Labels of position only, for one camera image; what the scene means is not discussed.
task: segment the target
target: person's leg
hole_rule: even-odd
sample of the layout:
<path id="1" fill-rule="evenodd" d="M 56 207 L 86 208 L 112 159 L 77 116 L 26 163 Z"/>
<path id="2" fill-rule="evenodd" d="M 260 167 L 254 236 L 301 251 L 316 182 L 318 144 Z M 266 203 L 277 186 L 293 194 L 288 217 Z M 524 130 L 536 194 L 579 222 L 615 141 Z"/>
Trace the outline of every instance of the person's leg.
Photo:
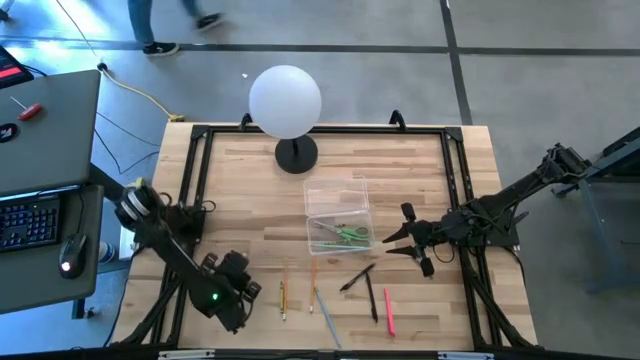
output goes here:
<path id="1" fill-rule="evenodd" d="M 220 24 L 220 20 L 222 20 L 222 14 L 220 13 L 204 15 L 198 6 L 197 0 L 182 0 L 182 5 L 187 10 L 187 14 L 196 21 L 196 28 L 199 31 L 209 30 Z"/>
<path id="2" fill-rule="evenodd" d="M 128 0 L 129 19 L 133 34 L 144 45 L 142 52 L 149 56 L 167 56 L 178 52 L 176 43 L 159 43 L 153 38 L 151 29 L 151 5 L 153 0 Z"/>
<path id="3" fill-rule="evenodd" d="M 129 19 L 136 40 L 144 46 L 155 42 L 151 30 L 151 4 L 153 0 L 129 0 Z"/>

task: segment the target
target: black lamp base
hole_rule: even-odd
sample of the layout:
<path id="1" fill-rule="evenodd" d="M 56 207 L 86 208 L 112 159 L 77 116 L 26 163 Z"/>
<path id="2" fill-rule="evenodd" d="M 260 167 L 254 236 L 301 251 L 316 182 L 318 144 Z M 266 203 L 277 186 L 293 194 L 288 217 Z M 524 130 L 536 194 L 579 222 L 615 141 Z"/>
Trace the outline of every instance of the black lamp base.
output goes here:
<path id="1" fill-rule="evenodd" d="M 276 161 L 290 174 L 311 170 L 318 160 L 318 146 L 307 135 L 297 139 L 280 140 L 276 145 Z"/>

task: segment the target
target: red marker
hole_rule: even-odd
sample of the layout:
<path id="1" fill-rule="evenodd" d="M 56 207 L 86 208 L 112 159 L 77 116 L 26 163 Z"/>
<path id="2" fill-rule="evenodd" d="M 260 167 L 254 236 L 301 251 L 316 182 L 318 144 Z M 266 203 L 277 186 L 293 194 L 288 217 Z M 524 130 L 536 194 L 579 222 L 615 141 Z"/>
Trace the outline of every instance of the red marker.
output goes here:
<path id="1" fill-rule="evenodd" d="M 393 324 L 393 312 L 391 312 L 389 289 L 384 289 L 384 301 L 387 303 L 387 325 L 389 326 L 389 335 L 396 336 L 396 327 Z"/>

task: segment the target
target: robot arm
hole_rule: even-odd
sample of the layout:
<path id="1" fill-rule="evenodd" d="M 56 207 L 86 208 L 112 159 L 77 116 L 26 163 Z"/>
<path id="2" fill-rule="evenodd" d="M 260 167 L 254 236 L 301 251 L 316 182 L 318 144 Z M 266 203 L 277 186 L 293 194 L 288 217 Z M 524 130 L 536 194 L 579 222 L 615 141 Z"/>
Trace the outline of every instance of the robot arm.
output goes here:
<path id="1" fill-rule="evenodd" d="M 249 261 L 231 251 L 216 265 L 218 257 L 209 253 L 198 266 L 180 246 L 180 238 L 190 237 L 203 222 L 202 209 L 167 206 L 144 182 L 127 188 L 115 205 L 122 226 L 134 231 L 137 243 L 152 248 L 178 274 L 198 311 L 207 317 L 216 315 L 227 331 L 236 333 L 244 326 L 248 316 L 243 301 L 252 304 L 262 289 L 245 272 Z"/>
<path id="2" fill-rule="evenodd" d="M 434 272 L 431 260 L 425 255 L 424 249 L 427 246 L 447 242 L 464 247 L 517 245 L 517 239 L 511 236 L 511 228 L 515 224 L 513 220 L 518 204 L 549 184 L 580 181 L 589 166 L 590 163 L 572 148 L 556 144 L 547 150 L 542 163 L 522 179 L 495 195 L 472 199 L 442 216 L 440 221 L 416 221 L 413 206 L 409 203 L 402 204 L 407 222 L 383 243 L 411 235 L 415 246 L 387 252 L 411 256 L 420 263 L 424 276 L 431 276 Z"/>

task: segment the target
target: black pen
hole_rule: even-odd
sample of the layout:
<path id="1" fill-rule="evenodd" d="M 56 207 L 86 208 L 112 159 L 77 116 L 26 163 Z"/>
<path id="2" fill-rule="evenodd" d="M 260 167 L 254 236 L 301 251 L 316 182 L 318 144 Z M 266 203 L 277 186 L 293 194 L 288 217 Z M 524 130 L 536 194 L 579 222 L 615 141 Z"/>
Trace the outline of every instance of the black pen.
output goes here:
<path id="1" fill-rule="evenodd" d="M 369 288 L 369 299 L 371 299 L 371 317 L 378 323 L 378 310 L 376 309 L 376 299 L 373 297 L 373 289 L 371 288 L 371 278 L 369 273 L 364 274 L 367 279 L 367 287 Z"/>
<path id="2" fill-rule="evenodd" d="M 349 281 L 348 283 L 342 285 L 342 287 L 340 288 L 340 291 L 345 291 L 345 290 L 349 290 L 349 288 L 351 286 L 353 286 L 353 284 L 355 284 L 355 282 L 360 279 L 362 277 L 362 275 L 366 274 L 369 272 L 369 270 L 373 269 L 373 267 L 376 266 L 376 263 L 373 263 L 369 266 L 367 266 L 364 270 L 362 270 L 360 272 L 360 274 L 356 275 L 356 277 L 354 277 L 353 279 L 351 279 L 351 281 Z"/>

